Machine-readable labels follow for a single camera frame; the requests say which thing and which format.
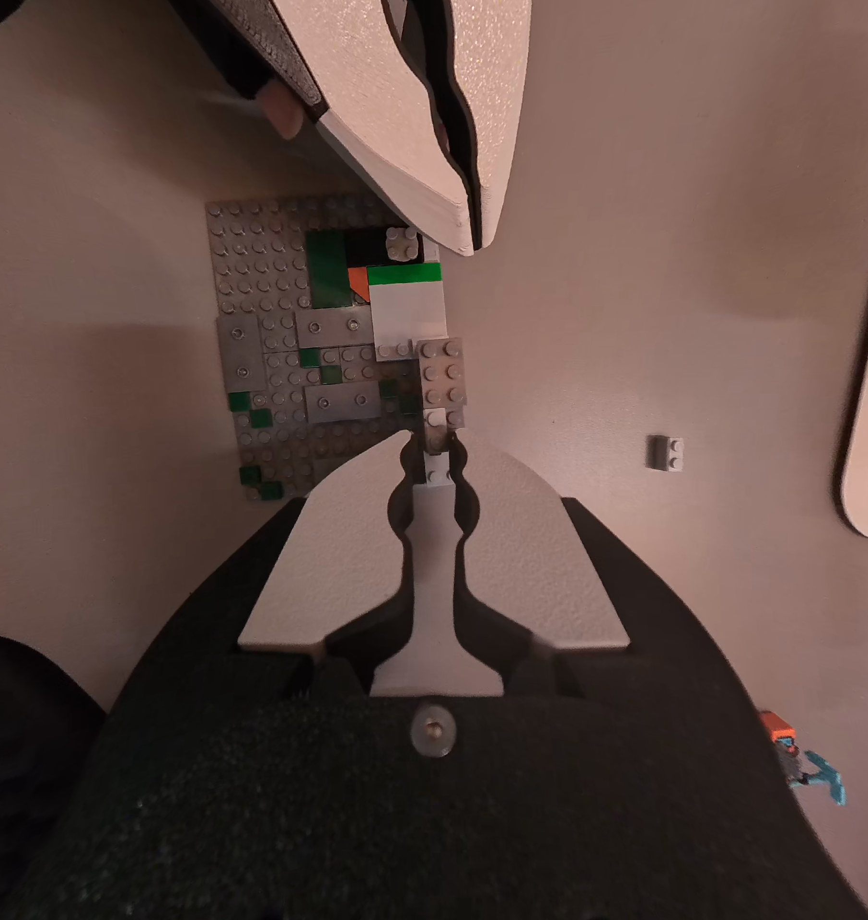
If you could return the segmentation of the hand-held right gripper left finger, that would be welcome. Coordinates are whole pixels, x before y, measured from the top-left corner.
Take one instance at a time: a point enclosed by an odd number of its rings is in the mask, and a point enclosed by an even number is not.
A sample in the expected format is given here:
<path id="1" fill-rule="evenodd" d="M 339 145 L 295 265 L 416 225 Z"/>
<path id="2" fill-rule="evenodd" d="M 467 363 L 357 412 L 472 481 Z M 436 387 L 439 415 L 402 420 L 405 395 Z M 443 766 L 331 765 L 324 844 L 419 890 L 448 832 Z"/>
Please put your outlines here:
<path id="1" fill-rule="evenodd" d="M 414 625 L 415 440 L 398 431 L 313 489 L 239 637 L 243 650 L 347 660 L 359 682 Z"/>

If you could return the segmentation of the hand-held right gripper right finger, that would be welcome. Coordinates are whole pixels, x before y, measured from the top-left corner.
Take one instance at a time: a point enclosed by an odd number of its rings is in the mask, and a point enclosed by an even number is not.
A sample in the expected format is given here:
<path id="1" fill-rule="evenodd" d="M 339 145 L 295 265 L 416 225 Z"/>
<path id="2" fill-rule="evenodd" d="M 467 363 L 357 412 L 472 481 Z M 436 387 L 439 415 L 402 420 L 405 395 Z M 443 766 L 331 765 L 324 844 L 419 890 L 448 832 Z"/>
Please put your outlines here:
<path id="1" fill-rule="evenodd" d="M 453 621 L 468 651 L 511 682 L 520 663 L 621 650 L 629 637 L 559 494 L 470 431 L 451 443 Z"/>

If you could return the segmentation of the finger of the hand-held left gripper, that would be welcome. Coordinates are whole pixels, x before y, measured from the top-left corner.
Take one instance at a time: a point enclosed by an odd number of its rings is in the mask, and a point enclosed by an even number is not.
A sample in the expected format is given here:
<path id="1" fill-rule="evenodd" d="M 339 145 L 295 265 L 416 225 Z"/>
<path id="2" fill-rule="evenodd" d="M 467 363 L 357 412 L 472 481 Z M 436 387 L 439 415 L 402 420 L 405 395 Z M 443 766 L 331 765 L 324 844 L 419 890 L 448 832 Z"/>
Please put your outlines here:
<path id="1" fill-rule="evenodd" d="M 431 92 L 436 139 L 466 195 L 471 245 L 495 238 L 520 123 L 530 1 L 408 3 L 405 52 Z"/>
<path id="2" fill-rule="evenodd" d="M 395 212 L 461 256 L 474 253 L 467 190 L 435 132 L 431 96 L 381 1 L 276 1 L 328 109 L 321 130 Z"/>

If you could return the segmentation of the grey brick baseplate model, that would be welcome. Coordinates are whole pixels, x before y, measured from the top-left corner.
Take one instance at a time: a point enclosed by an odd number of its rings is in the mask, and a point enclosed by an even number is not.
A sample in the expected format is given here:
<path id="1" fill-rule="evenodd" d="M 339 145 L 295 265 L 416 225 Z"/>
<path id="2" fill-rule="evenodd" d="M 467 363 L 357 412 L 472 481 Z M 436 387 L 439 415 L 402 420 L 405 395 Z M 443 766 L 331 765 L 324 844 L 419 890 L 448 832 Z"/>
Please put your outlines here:
<path id="1" fill-rule="evenodd" d="M 207 204 L 224 388 L 250 500 L 307 495 L 397 431 L 464 427 L 440 247 L 376 197 Z"/>

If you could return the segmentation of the person's left hand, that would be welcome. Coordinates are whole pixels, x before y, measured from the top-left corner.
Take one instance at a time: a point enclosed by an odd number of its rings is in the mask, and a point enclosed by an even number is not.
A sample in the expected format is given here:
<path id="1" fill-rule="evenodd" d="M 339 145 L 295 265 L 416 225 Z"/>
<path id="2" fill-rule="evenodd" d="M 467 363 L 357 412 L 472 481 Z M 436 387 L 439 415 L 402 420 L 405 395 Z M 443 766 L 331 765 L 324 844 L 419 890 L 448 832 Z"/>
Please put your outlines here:
<path id="1" fill-rule="evenodd" d="M 255 100 L 284 140 L 290 141 L 300 133 L 306 120 L 305 109 L 286 84 L 272 78 L 258 90 Z"/>

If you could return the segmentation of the orange toy brick figure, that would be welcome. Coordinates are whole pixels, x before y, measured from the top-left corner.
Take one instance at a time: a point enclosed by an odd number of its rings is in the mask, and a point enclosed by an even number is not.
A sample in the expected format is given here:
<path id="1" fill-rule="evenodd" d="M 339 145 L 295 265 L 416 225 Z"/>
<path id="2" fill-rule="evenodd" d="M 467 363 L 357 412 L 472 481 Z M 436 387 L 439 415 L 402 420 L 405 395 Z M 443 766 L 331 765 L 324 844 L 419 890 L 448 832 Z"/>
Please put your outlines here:
<path id="1" fill-rule="evenodd" d="M 761 710 L 759 715 L 787 785 L 790 788 L 826 786 L 831 799 L 837 805 L 845 806 L 847 795 L 840 772 L 818 753 L 802 751 L 797 743 L 796 730 L 786 720 L 770 710 Z"/>

